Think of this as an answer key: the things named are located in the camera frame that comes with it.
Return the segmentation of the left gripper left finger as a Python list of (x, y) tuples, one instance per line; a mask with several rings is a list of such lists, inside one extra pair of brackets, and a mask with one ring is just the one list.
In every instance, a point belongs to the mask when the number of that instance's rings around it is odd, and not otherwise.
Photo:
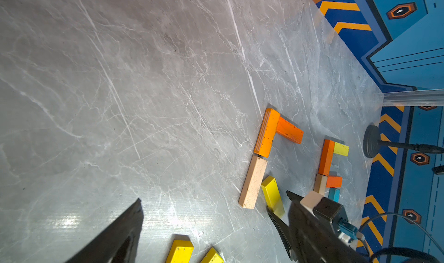
[(137, 199), (69, 263), (134, 263), (143, 224), (142, 201)]

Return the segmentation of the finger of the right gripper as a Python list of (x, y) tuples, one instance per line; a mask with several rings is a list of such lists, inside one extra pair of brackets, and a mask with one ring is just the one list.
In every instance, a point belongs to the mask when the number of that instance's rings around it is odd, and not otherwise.
[(289, 226), (286, 223), (284, 223), (271, 210), (267, 210), (267, 213), (279, 233), (279, 236), (283, 242), (284, 248), (289, 256), (289, 259), (294, 260), (295, 259), (295, 252), (291, 246)]

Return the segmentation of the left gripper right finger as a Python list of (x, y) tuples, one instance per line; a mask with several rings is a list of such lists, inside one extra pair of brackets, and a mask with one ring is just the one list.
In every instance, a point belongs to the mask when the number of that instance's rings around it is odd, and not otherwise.
[(339, 240), (316, 216), (305, 209), (303, 199), (291, 191), (286, 192), (291, 200), (289, 230), (291, 246), (298, 263), (366, 263), (350, 245)]

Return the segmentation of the yellow block horizontal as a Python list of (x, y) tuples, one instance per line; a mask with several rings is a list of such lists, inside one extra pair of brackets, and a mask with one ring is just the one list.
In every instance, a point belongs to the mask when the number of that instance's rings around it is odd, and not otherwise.
[(276, 179), (273, 176), (268, 176), (261, 183), (261, 189), (267, 203), (267, 208), (277, 215), (277, 217), (282, 218), (285, 211)]

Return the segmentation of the teal block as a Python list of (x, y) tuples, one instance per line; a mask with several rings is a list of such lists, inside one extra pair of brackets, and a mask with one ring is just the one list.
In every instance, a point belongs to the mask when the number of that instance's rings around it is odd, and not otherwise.
[(330, 188), (328, 198), (334, 202), (339, 202), (340, 191), (339, 188)]

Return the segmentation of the beige block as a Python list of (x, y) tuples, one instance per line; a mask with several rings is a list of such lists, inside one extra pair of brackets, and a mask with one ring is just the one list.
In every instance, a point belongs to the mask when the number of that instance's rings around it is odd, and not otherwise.
[(327, 188), (327, 180), (328, 176), (316, 174), (313, 191), (324, 196)]
[(254, 154), (246, 175), (238, 204), (245, 209), (254, 209), (268, 161)]

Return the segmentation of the light orange block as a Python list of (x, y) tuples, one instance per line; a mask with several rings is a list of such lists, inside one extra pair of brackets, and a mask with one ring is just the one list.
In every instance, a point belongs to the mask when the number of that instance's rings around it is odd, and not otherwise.
[(265, 110), (254, 147), (255, 154), (266, 158), (269, 157), (280, 117), (281, 114), (272, 108)]

